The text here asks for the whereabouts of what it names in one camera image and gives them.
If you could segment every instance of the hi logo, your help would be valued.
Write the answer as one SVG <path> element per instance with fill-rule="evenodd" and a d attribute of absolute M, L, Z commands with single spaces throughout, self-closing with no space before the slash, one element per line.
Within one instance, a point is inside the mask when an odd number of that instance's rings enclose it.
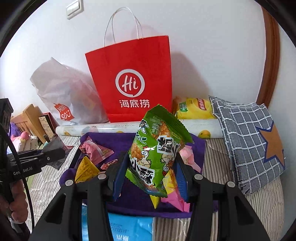
<path fill-rule="evenodd" d="M 70 121 L 70 120 L 74 119 L 74 116 L 72 115 L 68 106 L 66 106 L 64 104 L 55 104 L 54 107 L 59 111 L 59 114 L 61 116 L 61 120 Z"/>
<path fill-rule="evenodd" d="M 120 71 L 116 76 L 115 84 L 118 91 L 126 97 L 137 97 L 145 88 L 143 76 L 133 69 Z"/>

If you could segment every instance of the wooden headboard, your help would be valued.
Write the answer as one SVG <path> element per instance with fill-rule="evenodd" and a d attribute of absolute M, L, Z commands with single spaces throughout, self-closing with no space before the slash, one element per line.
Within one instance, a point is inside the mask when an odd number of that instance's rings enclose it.
<path fill-rule="evenodd" d="M 44 139 L 45 131 L 39 122 L 38 117 L 42 115 L 38 106 L 30 104 L 22 114 L 12 117 L 11 122 L 15 123 L 21 131 L 26 131 L 30 135 L 37 136 L 43 143 L 46 142 Z"/>

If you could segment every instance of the translucent white bag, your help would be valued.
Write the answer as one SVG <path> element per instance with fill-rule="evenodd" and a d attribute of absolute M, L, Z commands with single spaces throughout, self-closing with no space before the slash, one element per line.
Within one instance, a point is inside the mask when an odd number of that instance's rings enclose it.
<path fill-rule="evenodd" d="M 75 69 L 68 69 L 51 58 L 35 70 L 30 80 L 60 125 L 108 121 L 97 91 Z"/>

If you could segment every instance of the striped fabric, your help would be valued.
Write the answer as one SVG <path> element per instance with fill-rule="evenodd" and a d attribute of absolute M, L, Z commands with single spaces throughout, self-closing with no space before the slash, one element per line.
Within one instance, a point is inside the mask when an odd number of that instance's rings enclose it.
<path fill-rule="evenodd" d="M 68 169 L 80 144 L 80 137 L 60 136 L 60 138 L 65 145 L 74 146 L 74 148 L 70 151 L 65 163 L 62 165 L 60 170 L 56 170 L 51 166 L 45 166 L 42 168 L 42 172 L 35 175 L 30 188 L 35 224 L 58 192 L 60 188 L 59 179 L 63 172 Z M 30 231 L 32 231 L 30 212 L 26 224 Z"/>
<path fill-rule="evenodd" d="M 232 181 L 229 158 L 223 139 L 209 139 L 202 174 L 212 182 Z M 284 198 L 280 178 L 246 197 L 263 223 L 271 241 L 281 236 L 284 224 Z M 184 241 L 190 219 L 155 218 L 156 241 Z M 213 213 L 211 241 L 217 240 L 218 212 Z"/>

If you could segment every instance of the star applique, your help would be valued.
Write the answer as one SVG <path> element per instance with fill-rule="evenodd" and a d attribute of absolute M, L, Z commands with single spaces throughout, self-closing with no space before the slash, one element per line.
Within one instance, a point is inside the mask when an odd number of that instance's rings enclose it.
<path fill-rule="evenodd" d="M 266 141 L 264 163 L 276 158 L 283 166 L 283 169 L 285 169 L 283 144 L 274 122 L 272 121 L 271 128 L 269 130 L 259 127 L 256 128 Z"/>

